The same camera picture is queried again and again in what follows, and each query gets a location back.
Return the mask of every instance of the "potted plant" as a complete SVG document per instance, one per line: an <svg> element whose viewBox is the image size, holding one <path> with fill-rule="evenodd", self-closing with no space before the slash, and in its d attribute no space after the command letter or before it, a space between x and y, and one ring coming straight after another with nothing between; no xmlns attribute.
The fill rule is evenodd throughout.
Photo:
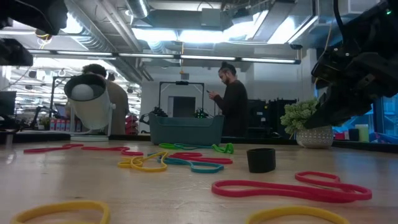
<svg viewBox="0 0 398 224"><path fill-rule="evenodd" d="M317 110L317 99L301 101L292 105L285 105L285 115L280 117L285 131L293 136L296 133L297 144L306 148L329 148L333 143L331 126L305 129L304 123Z"/></svg>
<svg viewBox="0 0 398 224"><path fill-rule="evenodd" d="M39 125L42 125L44 127L45 130L50 130L50 122L51 119L48 117L43 117L42 119L40 119L39 121Z"/></svg>

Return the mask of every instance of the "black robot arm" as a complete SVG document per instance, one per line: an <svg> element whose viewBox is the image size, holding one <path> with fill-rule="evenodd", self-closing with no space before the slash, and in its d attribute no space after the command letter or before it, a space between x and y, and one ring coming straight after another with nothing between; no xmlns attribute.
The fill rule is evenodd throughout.
<svg viewBox="0 0 398 224"><path fill-rule="evenodd" d="M327 48L312 70L329 87L306 128L339 125L368 112L374 100L398 93L397 3L381 1L340 25L342 43Z"/></svg>

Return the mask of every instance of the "yellow rubber band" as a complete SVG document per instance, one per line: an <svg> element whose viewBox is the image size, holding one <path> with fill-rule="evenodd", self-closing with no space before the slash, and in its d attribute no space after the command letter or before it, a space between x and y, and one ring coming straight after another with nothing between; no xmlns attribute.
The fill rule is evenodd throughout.
<svg viewBox="0 0 398 224"><path fill-rule="evenodd" d="M24 224L33 218L42 217L44 215L50 215L58 212L69 212L75 210L97 210L103 212L103 216L99 224L109 224L111 215L109 213L109 207L103 202L95 202L90 200L82 201L70 201L63 203L55 203L43 205L40 207L26 210L14 216L11 219L10 224ZM62 224L92 224L87 222L65 222Z"/></svg>
<svg viewBox="0 0 398 224"><path fill-rule="evenodd" d="M324 220L328 220L335 224L349 224L349 221L347 219L335 213L320 208L312 208L306 206L291 206L291 207L274 208L269 210L261 210L251 215L246 220L246 224L255 224L286 215L311 215L313 217L318 217Z"/></svg>
<svg viewBox="0 0 398 224"><path fill-rule="evenodd" d="M168 152L158 152L156 154L150 155L148 157L143 157L143 156L136 156L136 157L124 157L122 158L123 161L118 163L118 167L120 168L133 168L139 171L144 171L144 172L162 172L167 169L167 164L164 162L164 159L168 156ZM144 168L142 167L144 162L156 158L158 156L162 156L160 159L160 164L162 167L159 168Z"/></svg>

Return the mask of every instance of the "table surface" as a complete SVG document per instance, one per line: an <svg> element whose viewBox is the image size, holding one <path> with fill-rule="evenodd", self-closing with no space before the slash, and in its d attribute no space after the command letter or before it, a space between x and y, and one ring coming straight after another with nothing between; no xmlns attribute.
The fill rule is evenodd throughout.
<svg viewBox="0 0 398 224"><path fill-rule="evenodd" d="M0 223L46 203L66 200L99 200L111 209L111 224L122 223L244 223L262 209L306 205L335 212L351 223L397 223L398 155L351 149L302 149L299 146L236 144L230 156L210 149L198 150L206 156L230 157L234 163L218 174L196 174L187 166L169 166L165 172L145 173L121 169L119 152L70 149L45 154L23 154L23 149L57 147L69 142L0 146ZM91 142L86 146L128 146L132 151L158 152L150 142ZM257 147L276 149L277 168L267 174L248 171L246 150ZM158 166L156 162L149 166ZM305 185L294 179L296 172L312 170L336 174L342 182L367 187L373 199L353 203L324 203L304 199L257 196L228 198L214 195L211 184L223 179L243 179ZM97 212L73 212L36 218L27 223L54 220L98 222ZM313 217L291 216L266 223L329 223Z"/></svg>

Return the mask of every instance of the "person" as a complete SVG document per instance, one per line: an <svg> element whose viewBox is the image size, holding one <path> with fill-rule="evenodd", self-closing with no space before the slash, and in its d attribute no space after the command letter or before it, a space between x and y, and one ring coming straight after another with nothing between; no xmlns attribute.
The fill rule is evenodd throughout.
<svg viewBox="0 0 398 224"><path fill-rule="evenodd" d="M223 62L218 70L218 76L226 85L224 98L215 91L209 92L209 98L214 100L223 111L223 135L243 137L248 123L248 93L244 85L236 78L233 65Z"/></svg>
<svg viewBox="0 0 398 224"><path fill-rule="evenodd" d="M94 74L104 78L108 89L109 99L116 105L116 109L112 112L111 134L126 133L126 115L129 113L129 100L127 93L115 82L106 79L106 69L98 64L89 64L83 67L83 74Z"/></svg>

